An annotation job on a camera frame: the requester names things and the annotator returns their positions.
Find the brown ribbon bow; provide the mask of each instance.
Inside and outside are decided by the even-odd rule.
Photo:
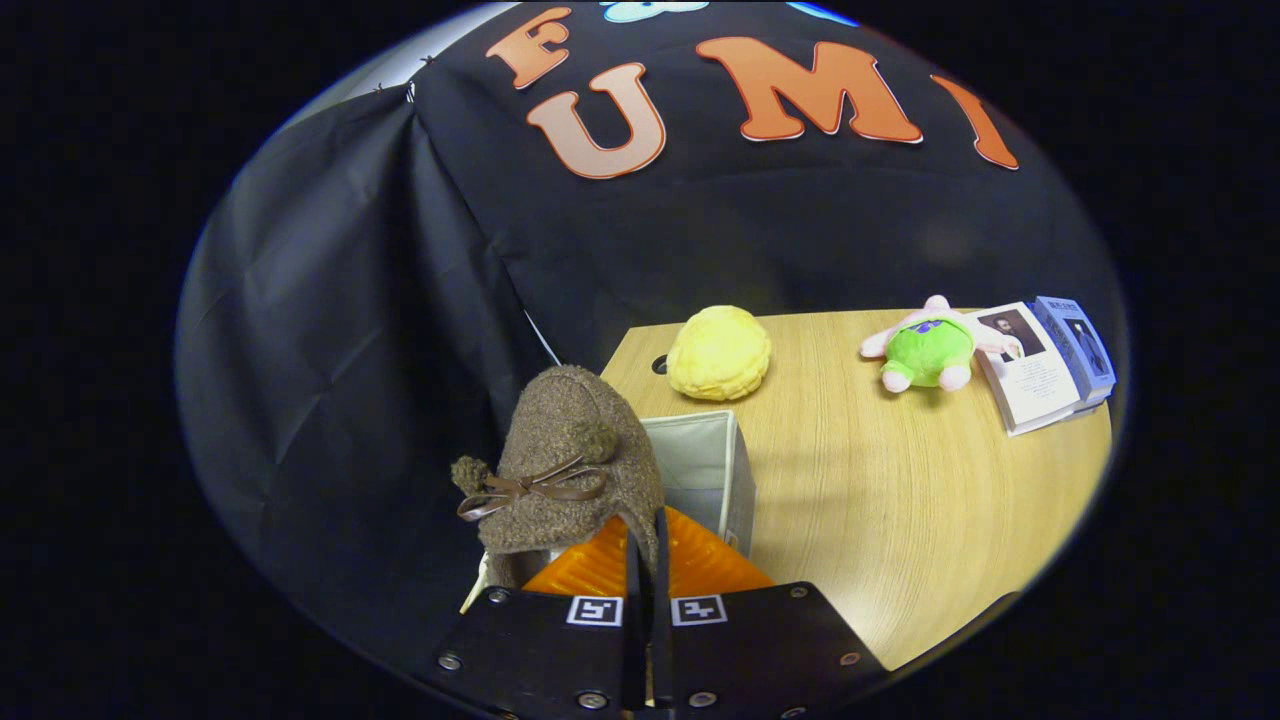
[[[538,495],[550,500],[581,501],[596,498],[602,492],[604,492],[604,482],[605,478],[608,478],[608,473],[599,468],[579,468],[581,464],[582,456],[579,455],[573,460],[563,462],[540,475],[520,478],[518,480],[508,480],[507,478],[499,478],[498,475],[489,475],[485,484],[494,488],[497,492],[479,493],[467,497],[461,505],[458,505],[458,518],[462,518],[468,523],[474,523],[485,515],[502,510],[531,492],[536,492]],[[595,475],[600,482],[586,489],[563,487],[559,484],[564,480],[581,478],[584,475]]]

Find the black fabric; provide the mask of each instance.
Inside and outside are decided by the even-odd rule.
[[[768,315],[916,307],[933,293],[978,307],[1057,292],[1096,315],[1108,343],[1123,342],[1117,278],[1062,177],[989,104],[1020,169],[983,160],[964,111],[929,78],[945,70],[873,29],[782,3],[713,3],[627,24],[572,5],[559,20],[568,58],[516,91],[511,68],[485,53],[553,6],[520,4],[458,40],[413,83],[442,161],[562,361],[600,370],[630,327],[684,322],[708,305]],[[856,136],[847,101],[833,136],[805,120],[797,140],[748,141],[733,81],[695,53],[732,36],[805,68],[819,41],[870,53],[924,141]],[[620,178],[579,177],[526,115],[573,91],[593,138],[625,143],[622,115],[588,83],[630,61],[646,68],[640,82],[666,126],[666,149]]]
[[[488,49],[552,4],[521,4],[407,87],[291,126],[237,178],[192,260],[178,318],[187,442],[219,518],[300,609],[394,669],[419,666],[475,579],[449,462],[494,464],[520,389],[550,364],[600,372],[630,327],[703,306],[758,315],[954,306],[1036,295],[1085,307],[1128,373],[1117,283],[1059,173],[998,109],[1021,168],[983,160],[938,70],[865,28],[783,4],[712,4],[608,23],[573,5],[570,59],[525,91]],[[698,42],[759,38],[873,54],[916,146],[847,128],[750,142]],[[626,123],[591,77],[641,61],[667,128],[648,168],[566,169],[525,120],[563,91],[594,140]],[[1114,407],[1120,401],[1117,391]]]
[[[548,363],[403,91],[261,149],[178,318],[182,418],[219,516],[302,610],[394,666],[475,579],[449,459],[497,461]]]

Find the light blue shape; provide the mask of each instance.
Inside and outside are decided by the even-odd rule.
[[[630,5],[637,5],[637,3],[628,3],[628,4]],[[827,10],[826,8],[819,8],[818,5],[814,5],[813,3],[787,3],[787,5],[791,5],[792,8],[795,8],[796,10],[800,10],[801,13],[804,13],[806,15],[813,15],[815,18],[822,18],[824,20],[831,20],[833,23],[840,23],[840,24],[845,24],[845,26],[849,26],[849,27],[858,27],[858,23],[855,23],[854,20],[851,20],[849,18],[842,18],[842,17],[837,15],[836,13],[832,13],[831,10]]]
[[[600,3],[607,5],[604,19],[611,23],[634,23],[648,20],[663,13],[689,13],[701,10],[710,3]]]

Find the stuffed toy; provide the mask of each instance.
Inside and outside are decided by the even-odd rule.
[[[911,386],[941,387],[955,392],[969,383],[969,360],[974,350],[1010,352],[1018,340],[1001,334],[951,309],[946,297],[934,295],[901,323],[863,341],[863,357],[887,357],[881,380],[890,392]]]
[[[667,351],[667,382],[699,400],[737,400],[769,370],[773,345],[750,313],[713,305],[690,318]]]
[[[479,524],[486,584],[520,589],[550,553],[585,543],[620,516],[650,569],[662,478],[649,436],[621,395],[575,366],[543,372],[521,392],[494,474],[475,457],[452,468],[466,498],[457,514]]]

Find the brown fuzzy hat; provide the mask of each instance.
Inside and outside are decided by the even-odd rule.
[[[534,378],[516,405],[497,477],[462,457],[453,483],[467,495],[458,515],[480,520],[490,584],[524,585],[545,566],[547,551],[590,541],[613,515],[657,566],[663,492],[653,445],[627,401],[589,370],[564,365]]]

